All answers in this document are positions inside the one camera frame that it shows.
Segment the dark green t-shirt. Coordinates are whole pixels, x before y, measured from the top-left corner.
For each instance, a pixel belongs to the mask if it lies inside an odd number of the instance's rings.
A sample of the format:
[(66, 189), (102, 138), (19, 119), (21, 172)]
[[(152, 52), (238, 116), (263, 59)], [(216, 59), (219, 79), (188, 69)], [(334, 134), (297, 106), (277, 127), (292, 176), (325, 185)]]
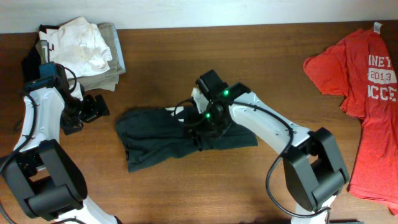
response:
[[(124, 146), (130, 173), (199, 151), (183, 124), (165, 108), (128, 110), (116, 120), (115, 129)], [(213, 148), (208, 150), (227, 150), (255, 147), (258, 141), (250, 130), (232, 123), (225, 134), (211, 140), (210, 145)]]

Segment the red printed t-shirt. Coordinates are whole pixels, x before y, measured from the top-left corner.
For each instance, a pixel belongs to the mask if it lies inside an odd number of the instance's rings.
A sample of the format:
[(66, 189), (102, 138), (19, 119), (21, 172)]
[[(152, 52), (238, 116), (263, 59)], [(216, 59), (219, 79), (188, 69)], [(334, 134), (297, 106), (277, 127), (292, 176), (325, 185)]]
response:
[(341, 110), (361, 122), (348, 192), (397, 215), (397, 76), (381, 27), (347, 35), (303, 70), (321, 93), (344, 96)]

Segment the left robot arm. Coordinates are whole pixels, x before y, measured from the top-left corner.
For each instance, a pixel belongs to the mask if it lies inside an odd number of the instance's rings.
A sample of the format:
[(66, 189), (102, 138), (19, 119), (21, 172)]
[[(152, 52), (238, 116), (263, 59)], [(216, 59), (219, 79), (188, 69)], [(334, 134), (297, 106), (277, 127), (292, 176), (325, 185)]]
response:
[(86, 95), (67, 68), (50, 62), (39, 66), (39, 77), (24, 84), (25, 116), (13, 152), (4, 157), (1, 175), (30, 218), (54, 223), (113, 223), (88, 196), (85, 178), (60, 145), (66, 135), (82, 130), (109, 109), (101, 95)]

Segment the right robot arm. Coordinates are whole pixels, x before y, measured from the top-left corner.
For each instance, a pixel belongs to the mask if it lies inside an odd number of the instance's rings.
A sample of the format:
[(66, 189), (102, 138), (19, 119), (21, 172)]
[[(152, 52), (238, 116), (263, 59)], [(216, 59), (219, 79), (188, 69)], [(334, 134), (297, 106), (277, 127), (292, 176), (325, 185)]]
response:
[[(221, 136), (231, 123), (250, 130), (277, 153), (266, 175), (271, 201), (292, 217), (292, 223), (329, 223), (331, 204), (349, 181), (334, 135), (325, 128), (312, 131), (290, 121), (247, 86), (228, 85), (214, 70), (201, 75), (195, 84), (191, 99), (200, 119), (193, 127), (213, 136)], [(271, 192), (271, 176), (279, 163), (284, 167), (287, 190), (296, 202), (293, 212)]]

